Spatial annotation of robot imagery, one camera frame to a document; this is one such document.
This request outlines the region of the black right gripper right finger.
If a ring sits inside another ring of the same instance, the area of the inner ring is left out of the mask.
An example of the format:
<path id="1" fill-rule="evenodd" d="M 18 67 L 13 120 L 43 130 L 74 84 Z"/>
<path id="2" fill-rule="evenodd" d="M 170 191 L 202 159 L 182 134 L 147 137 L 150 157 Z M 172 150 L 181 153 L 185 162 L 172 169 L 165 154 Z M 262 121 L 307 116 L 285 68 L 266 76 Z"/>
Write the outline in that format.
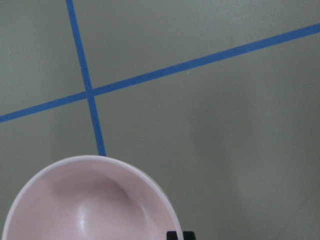
<path id="1" fill-rule="evenodd" d="M 193 231 L 183 231 L 184 240 L 196 240 L 196 235 Z"/>

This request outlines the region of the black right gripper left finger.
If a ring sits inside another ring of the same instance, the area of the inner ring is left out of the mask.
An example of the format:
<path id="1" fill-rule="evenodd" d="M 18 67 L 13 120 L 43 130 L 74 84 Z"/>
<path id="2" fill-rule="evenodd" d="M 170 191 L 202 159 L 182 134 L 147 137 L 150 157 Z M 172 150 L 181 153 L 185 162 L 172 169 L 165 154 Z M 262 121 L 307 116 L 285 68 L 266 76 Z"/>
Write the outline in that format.
<path id="1" fill-rule="evenodd" d="M 166 233 L 167 240 L 178 240 L 178 235 L 176 231 L 168 231 Z"/>

